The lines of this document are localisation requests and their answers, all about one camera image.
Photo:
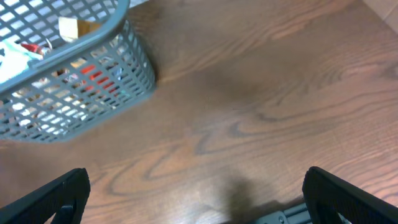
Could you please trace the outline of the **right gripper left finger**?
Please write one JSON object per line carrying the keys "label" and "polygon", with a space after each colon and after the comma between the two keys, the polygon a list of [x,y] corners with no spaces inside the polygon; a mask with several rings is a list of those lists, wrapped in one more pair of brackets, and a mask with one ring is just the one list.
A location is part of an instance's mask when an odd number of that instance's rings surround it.
{"label": "right gripper left finger", "polygon": [[15,202],[1,208],[1,223],[81,222],[90,195],[85,168],[61,175]]}

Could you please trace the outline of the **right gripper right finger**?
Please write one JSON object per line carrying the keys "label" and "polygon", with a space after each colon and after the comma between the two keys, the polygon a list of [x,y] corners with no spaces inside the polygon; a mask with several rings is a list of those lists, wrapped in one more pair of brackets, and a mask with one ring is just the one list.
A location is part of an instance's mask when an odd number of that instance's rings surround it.
{"label": "right gripper right finger", "polygon": [[397,207],[319,168],[305,174],[303,198],[313,224],[391,223],[397,224]]}

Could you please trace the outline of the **San Remo spaghetti packet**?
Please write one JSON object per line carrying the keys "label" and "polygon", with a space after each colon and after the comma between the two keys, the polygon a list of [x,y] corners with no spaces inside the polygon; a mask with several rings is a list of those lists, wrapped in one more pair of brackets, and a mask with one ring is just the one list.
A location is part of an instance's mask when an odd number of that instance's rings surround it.
{"label": "San Remo spaghetti packet", "polygon": [[[45,46],[39,46],[37,44],[27,44],[27,43],[20,43],[23,47],[25,47],[27,50],[40,54],[42,56],[44,56],[45,54],[49,53],[52,50],[52,47],[50,46],[50,44],[47,44]],[[102,76],[102,72],[97,70],[96,67],[94,65],[87,65],[84,67],[84,64],[86,63],[86,59],[85,58],[79,58],[76,61],[71,63],[71,66],[73,68],[79,68],[80,69],[80,73],[76,74],[76,73],[70,73],[70,70],[67,68],[62,68],[60,70],[57,70],[55,72],[52,72],[52,76],[55,78],[59,78],[63,75],[65,75],[65,78],[62,80],[62,82],[64,83],[71,83],[73,88],[78,88],[80,86],[84,86],[84,90],[82,90],[81,92],[84,93],[86,91],[91,91],[94,89],[93,85],[86,85],[87,81],[82,79],[81,75],[87,75],[90,74],[90,80],[94,81],[95,79],[97,79],[96,84],[97,85],[102,85],[103,83],[105,83],[106,81],[109,80],[109,78],[107,76],[98,79],[98,77]]]}

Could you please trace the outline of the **grey plastic slotted basket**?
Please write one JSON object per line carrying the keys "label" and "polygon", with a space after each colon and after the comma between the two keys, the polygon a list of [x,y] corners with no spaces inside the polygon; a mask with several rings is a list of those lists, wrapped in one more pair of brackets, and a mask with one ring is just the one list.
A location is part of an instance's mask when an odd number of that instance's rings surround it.
{"label": "grey plastic slotted basket", "polygon": [[153,94],[129,0],[1,2],[1,139],[60,142]]}

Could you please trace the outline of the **teal flushable wipes packet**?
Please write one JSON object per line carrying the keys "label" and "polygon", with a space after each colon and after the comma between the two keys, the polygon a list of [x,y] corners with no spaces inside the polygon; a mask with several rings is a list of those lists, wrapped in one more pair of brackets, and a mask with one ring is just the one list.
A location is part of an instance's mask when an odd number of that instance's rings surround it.
{"label": "teal flushable wipes packet", "polygon": [[27,50],[21,44],[8,40],[1,42],[1,83],[21,74],[28,69],[31,60],[42,60],[43,56]]}

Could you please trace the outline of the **cream snack pouch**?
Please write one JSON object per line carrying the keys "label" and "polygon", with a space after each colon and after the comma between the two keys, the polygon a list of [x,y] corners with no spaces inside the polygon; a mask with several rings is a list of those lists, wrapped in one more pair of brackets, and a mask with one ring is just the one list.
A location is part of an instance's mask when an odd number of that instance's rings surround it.
{"label": "cream snack pouch", "polygon": [[78,20],[69,17],[58,18],[58,29],[61,38],[66,42],[73,42],[102,26],[101,23]]}

